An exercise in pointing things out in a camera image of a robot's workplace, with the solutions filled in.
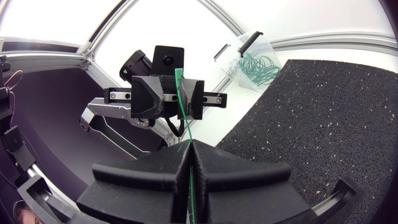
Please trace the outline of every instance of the green wire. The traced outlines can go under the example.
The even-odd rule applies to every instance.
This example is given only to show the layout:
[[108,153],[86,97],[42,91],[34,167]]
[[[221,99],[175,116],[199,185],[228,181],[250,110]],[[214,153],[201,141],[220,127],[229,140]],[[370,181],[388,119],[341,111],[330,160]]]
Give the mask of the green wire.
[[[184,111],[184,108],[182,106],[180,89],[178,88],[179,85],[181,84],[182,75],[183,75],[182,68],[176,68],[175,69],[175,87],[177,88],[178,102],[180,103],[182,115],[184,117],[185,124],[187,125],[190,142],[192,142],[191,129],[189,128],[187,115],[185,115],[185,111]],[[190,188],[191,188],[192,223],[195,224],[195,209],[194,209],[194,206],[193,206],[193,167],[192,166],[190,168],[190,176],[189,176],[189,178],[190,178],[190,183],[189,184],[190,184]]]
[[238,64],[242,72],[257,86],[269,84],[280,71],[280,68],[274,65],[274,62],[267,56],[257,58],[245,53]]
[[182,107],[182,100],[181,100],[180,89],[178,88],[178,86],[181,84],[182,75],[183,75],[182,68],[176,68],[176,69],[175,69],[175,86],[177,87],[178,102],[180,103],[181,112],[182,112],[182,115],[183,115],[184,120],[185,120],[185,125],[187,125],[187,129],[188,129],[188,132],[189,132],[189,139],[190,139],[190,142],[192,142],[191,129],[189,128],[187,115],[185,115],[184,108]]

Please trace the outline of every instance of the black foam pad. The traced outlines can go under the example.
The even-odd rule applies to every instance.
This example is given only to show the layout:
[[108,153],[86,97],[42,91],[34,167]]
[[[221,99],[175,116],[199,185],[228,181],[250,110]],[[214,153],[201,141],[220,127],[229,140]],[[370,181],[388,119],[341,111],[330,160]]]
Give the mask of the black foam pad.
[[217,147],[290,164],[291,183],[311,205],[351,177],[365,196],[347,222],[369,222],[398,163],[397,78],[365,65],[289,60]]

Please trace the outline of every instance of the black foam block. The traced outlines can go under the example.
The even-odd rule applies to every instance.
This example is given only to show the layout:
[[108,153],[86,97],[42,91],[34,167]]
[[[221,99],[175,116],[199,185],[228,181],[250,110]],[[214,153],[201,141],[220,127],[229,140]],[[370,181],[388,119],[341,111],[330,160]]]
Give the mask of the black foam block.
[[290,164],[290,181],[310,205],[348,176],[365,196],[347,223],[369,222],[398,163],[397,79],[365,65],[289,60],[217,147]]

